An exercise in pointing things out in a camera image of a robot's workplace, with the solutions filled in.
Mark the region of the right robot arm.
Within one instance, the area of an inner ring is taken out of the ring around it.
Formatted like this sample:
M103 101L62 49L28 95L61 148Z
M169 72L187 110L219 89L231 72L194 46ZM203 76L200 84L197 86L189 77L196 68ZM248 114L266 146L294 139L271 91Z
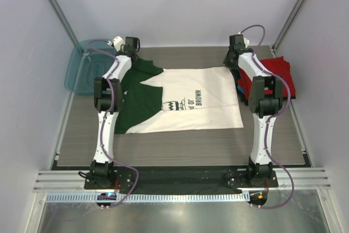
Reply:
M267 70L252 48L246 46L242 34L229 36L224 66L238 80L243 73L251 80L248 106L254 118L254 140L244 178L252 187L258 187L272 178L270 148L275 115L283 104L283 82Z

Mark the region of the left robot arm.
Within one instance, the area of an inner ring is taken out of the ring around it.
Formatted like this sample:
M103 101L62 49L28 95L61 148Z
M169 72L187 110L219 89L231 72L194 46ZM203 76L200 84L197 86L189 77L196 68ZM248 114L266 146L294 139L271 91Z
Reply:
M88 47L113 59L107 72L94 80L94 106L98 112L98 142L89 173L85 178L87 189L109 189L115 185L116 175L113 164L113 140L115 124L123 105L121 81L134 62L138 60L140 40L137 37L115 37L114 40L100 40L115 49L115 54L93 47L92 40Z

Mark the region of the white and green t-shirt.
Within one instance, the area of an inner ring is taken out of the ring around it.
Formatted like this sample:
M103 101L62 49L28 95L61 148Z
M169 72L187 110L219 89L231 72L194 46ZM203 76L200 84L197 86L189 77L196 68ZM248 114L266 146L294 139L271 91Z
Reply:
M139 59L121 87L116 134L244 127L234 77L225 67L163 69Z

